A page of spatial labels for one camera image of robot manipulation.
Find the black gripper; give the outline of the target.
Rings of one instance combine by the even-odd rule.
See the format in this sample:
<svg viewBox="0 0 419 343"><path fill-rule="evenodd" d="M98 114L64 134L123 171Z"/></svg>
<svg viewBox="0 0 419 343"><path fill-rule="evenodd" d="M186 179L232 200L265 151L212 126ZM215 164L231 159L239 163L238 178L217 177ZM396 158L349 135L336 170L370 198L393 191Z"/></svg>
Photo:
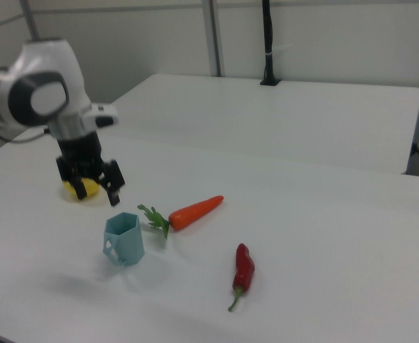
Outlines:
<svg viewBox="0 0 419 343"><path fill-rule="evenodd" d="M71 140L58 140L61 156L56 159L61 180L68 182L78 199L86 198L86 187L80 174L101 174L100 185L105 189L112 207L120 202L119 192L125 185L116 160L103 162L98 134Z"/></svg>

